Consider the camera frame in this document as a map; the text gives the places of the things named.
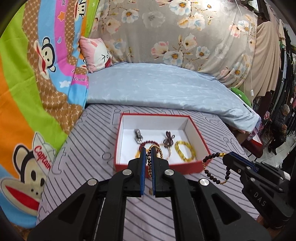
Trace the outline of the silver metal watch band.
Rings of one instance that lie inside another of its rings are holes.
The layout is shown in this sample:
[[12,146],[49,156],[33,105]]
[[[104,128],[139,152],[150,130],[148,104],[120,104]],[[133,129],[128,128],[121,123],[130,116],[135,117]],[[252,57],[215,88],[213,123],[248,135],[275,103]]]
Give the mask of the silver metal watch band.
[[135,134],[134,139],[137,142],[137,144],[141,144],[142,141],[143,141],[143,136],[142,136],[140,130],[139,129],[135,129],[134,130],[134,134]]

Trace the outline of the seated person in background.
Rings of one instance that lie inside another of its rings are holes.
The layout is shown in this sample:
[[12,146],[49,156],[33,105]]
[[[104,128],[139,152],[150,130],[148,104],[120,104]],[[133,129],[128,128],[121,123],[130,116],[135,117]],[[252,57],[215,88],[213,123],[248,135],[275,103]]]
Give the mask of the seated person in background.
[[285,118],[290,113],[290,108],[287,104],[284,104],[275,115],[272,125],[271,133],[273,140],[268,146],[268,152],[273,152],[277,155],[276,149],[280,147],[287,139],[287,125],[285,124]]

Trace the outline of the green object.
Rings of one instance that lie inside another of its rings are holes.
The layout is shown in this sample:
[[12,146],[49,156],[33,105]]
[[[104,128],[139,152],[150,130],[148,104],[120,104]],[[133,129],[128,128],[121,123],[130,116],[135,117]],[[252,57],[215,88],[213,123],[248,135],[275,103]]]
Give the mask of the green object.
[[247,96],[239,89],[235,88],[235,87],[231,87],[230,90],[236,94],[238,97],[240,97],[240,99],[242,101],[244,101],[249,107],[252,107],[251,102],[249,101],[249,99],[247,98]]

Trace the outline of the red cardboard box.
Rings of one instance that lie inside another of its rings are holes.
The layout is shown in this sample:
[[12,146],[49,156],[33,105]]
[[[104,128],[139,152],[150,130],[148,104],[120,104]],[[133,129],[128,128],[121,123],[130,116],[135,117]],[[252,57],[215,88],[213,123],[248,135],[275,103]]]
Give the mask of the red cardboard box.
[[168,160],[172,169],[182,174],[203,171],[203,159],[210,150],[190,116],[123,113],[114,153],[117,172],[127,168],[128,162],[140,155],[140,144],[134,139],[135,129],[140,130],[146,149],[159,144],[163,158]]

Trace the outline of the beige curtain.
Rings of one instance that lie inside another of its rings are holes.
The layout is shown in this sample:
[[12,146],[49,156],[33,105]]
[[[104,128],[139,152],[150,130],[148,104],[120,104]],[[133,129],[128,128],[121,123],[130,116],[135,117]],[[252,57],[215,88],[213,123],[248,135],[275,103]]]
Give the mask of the beige curtain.
[[257,27],[256,43],[250,71],[239,87],[249,101],[275,90],[281,67],[278,31],[270,21]]

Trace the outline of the grey floral duvet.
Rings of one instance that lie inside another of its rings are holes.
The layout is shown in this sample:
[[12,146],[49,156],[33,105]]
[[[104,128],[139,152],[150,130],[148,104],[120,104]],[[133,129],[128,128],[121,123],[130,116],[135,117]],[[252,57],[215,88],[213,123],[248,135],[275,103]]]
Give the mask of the grey floral duvet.
[[254,55],[257,15],[240,1],[100,1],[90,37],[114,61],[163,63],[245,81]]

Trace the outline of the light blue quilt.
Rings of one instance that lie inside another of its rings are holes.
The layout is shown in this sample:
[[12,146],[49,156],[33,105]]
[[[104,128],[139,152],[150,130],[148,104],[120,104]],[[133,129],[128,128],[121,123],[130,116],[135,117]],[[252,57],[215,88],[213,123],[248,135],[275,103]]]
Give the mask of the light blue quilt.
[[86,102],[211,113],[249,133],[261,122],[214,76],[165,64],[117,63],[90,73]]

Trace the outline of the colourful monkey cartoon blanket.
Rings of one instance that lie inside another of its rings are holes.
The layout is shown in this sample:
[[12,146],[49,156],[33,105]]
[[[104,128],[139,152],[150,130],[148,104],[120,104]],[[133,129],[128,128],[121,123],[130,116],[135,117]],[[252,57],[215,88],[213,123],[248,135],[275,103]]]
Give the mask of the colourful monkey cartoon blanket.
[[98,1],[27,1],[1,35],[1,209],[33,228],[55,158],[84,111],[79,40]]

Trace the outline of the pink cartoon cushion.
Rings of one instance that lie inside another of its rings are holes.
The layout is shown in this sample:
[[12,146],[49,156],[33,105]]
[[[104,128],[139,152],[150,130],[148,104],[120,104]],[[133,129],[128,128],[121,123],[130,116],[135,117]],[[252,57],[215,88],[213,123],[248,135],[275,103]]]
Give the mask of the pink cartoon cushion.
[[89,73],[112,66],[112,56],[101,38],[81,36],[79,46]]

